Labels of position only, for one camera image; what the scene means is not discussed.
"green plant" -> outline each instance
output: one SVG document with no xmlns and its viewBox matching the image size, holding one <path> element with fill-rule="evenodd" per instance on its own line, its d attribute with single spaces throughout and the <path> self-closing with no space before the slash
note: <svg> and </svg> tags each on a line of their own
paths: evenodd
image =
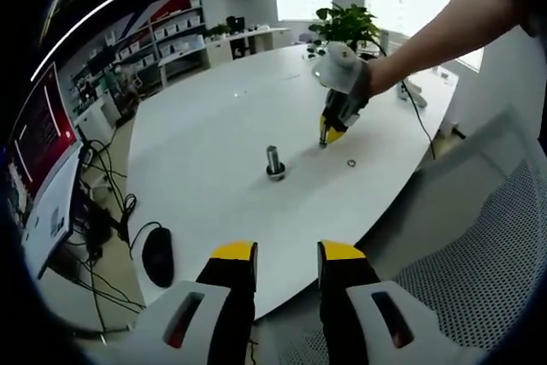
<svg viewBox="0 0 547 365">
<path fill-rule="evenodd" d="M 220 36 L 224 33 L 229 33 L 230 27 L 228 25 L 225 25 L 224 23 L 220 23 L 216 25 L 215 27 L 211 27 L 207 32 L 206 35 L 208 38 L 211 38 L 213 36 Z"/>
<path fill-rule="evenodd" d="M 318 9 L 315 13 L 321 23 L 311 25 L 309 30 L 327 42 L 345 43 L 353 51 L 357 51 L 359 43 L 365 46 L 379 35 L 379 29 L 373 24 L 375 16 L 354 3 L 347 9 L 333 3 L 332 9 Z"/>
</svg>

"floor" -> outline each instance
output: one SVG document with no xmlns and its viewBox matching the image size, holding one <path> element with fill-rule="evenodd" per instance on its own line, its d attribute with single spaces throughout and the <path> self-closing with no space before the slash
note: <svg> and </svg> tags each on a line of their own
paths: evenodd
<svg viewBox="0 0 547 365">
<path fill-rule="evenodd" d="M 129 153 L 129 144 L 132 135 L 132 127 L 134 120 L 129 121 L 122 127 L 120 127 L 109 146 L 109 154 L 112 160 L 112 169 L 120 174 L 127 175 L 127 157 Z M 442 156 L 453 148 L 458 142 L 461 141 L 456 136 L 449 136 L 448 138 L 440 136 L 440 134 L 434 139 L 433 146 L 436 151 L 437 157 Z M 104 161 L 108 161 L 106 153 L 102 153 Z M 428 164 L 432 160 L 431 151 L 429 151 L 421 162 L 421 167 Z M 84 180 L 91 182 L 95 180 L 101 172 L 93 168 L 88 168 L 83 178 Z M 121 189 L 122 195 L 126 195 L 126 179 L 119 175 L 114 176 L 116 184 Z M 96 193 L 96 201 L 107 208 L 112 213 L 112 216 L 116 219 L 120 218 L 121 212 L 114 196 L 108 190 L 101 190 Z M 95 272 L 102 275 L 108 282 L 123 291 L 132 301 L 135 303 L 144 303 L 143 297 L 139 290 L 135 271 L 132 266 L 132 261 L 129 258 L 128 247 L 123 243 L 116 235 L 113 235 L 112 239 L 107 242 L 103 247 L 103 258 L 99 260 L 95 267 Z M 108 287 L 97 281 L 97 289 L 101 291 L 108 291 Z M 125 327 L 128 323 L 132 323 L 136 320 L 137 315 L 133 312 L 126 311 L 124 309 L 112 309 L 107 305 L 112 305 L 108 302 L 102 301 L 99 303 L 99 308 L 104 310 L 105 323 L 108 327 Z M 123 339 L 124 333 L 111 334 L 106 338 L 106 343 L 111 343 L 116 340 Z M 92 350 L 102 344 L 101 341 L 95 340 L 77 340 L 76 341 L 85 350 Z M 255 355 L 259 347 L 254 347 Z M 250 360 L 250 345 L 248 347 L 247 363 L 253 363 Z"/>
</svg>

